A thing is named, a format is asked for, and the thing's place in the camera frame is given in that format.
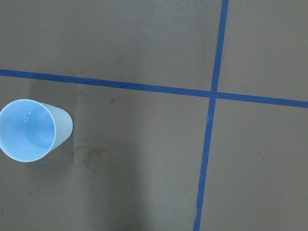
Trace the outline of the light blue plastic cup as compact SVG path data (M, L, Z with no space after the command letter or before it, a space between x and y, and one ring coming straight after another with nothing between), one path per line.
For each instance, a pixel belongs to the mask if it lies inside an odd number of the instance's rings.
M65 142L72 131L68 112L34 100L13 101L0 112L0 148L19 162L43 158Z

